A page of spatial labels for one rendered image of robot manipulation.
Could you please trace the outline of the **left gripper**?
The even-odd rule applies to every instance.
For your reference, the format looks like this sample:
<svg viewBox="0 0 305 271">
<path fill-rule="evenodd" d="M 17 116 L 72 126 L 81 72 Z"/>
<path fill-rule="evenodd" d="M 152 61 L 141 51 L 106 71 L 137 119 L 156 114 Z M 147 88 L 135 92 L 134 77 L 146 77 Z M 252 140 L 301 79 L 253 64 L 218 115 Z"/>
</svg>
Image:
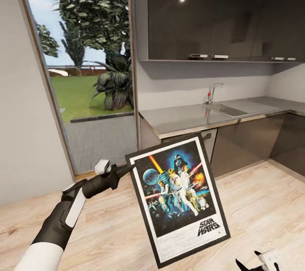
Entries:
<svg viewBox="0 0 305 271">
<path fill-rule="evenodd" d="M 111 188 L 112 191 L 117 189 L 119 180 L 135 167 L 136 164 L 130 166 L 122 165 L 119 167 L 117 167 L 116 164 L 112 165 L 110 172 L 105 172 L 105 174 L 97 175 L 93 178 L 93 187 L 95 191 L 101 193 L 108 188 Z"/>
</svg>

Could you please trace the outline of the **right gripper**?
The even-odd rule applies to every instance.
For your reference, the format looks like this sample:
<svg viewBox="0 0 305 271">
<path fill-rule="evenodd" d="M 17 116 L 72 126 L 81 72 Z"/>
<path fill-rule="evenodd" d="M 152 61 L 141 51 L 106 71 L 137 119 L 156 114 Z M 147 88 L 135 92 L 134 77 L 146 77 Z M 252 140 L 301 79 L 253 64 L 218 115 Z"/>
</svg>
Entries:
<svg viewBox="0 0 305 271">
<path fill-rule="evenodd" d="M 255 254 L 256 255 L 259 255 L 259 252 L 255 251 Z M 256 267 L 256 268 L 253 268 L 252 270 L 249 270 L 248 268 L 246 268 L 246 266 L 242 265 L 237 259 L 235 259 L 236 261 L 236 264 L 238 265 L 239 269 L 241 271 L 265 271 L 262 267 L 262 265 Z M 279 271 L 279 268 L 278 268 L 278 264 L 275 263 L 275 267 L 276 267 L 276 270 Z"/>
</svg>

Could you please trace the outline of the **poster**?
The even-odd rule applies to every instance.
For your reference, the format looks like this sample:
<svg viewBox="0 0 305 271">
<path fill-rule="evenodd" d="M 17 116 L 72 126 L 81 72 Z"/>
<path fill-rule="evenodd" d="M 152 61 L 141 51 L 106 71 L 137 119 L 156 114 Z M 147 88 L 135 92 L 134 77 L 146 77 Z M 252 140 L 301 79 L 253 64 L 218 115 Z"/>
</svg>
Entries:
<svg viewBox="0 0 305 271">
<path fill-rule="evenodd" d="M 125 159 L 158 269 L 230 239 L 200 131 Z"/>
</svg>

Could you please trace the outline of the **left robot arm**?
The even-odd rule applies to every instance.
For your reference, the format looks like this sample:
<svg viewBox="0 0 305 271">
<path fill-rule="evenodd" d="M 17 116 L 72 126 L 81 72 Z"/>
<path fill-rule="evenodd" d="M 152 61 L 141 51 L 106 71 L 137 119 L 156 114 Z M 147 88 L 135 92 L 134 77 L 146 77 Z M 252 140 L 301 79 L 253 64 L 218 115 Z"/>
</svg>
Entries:
<svg viewBox="0 0 305 271">
<path fill-rule="evenodd" d="M 97 176 L 78 180 L 63 189 L 61 202 L 44 221 L 39 233 L 14 271 L 57 271 L 71 233 L 87 200 L 108 188 L 117 189 L 119 180 L 136 164 L 109 166 L 101 160 L 95 167 Z"/>
</svg>

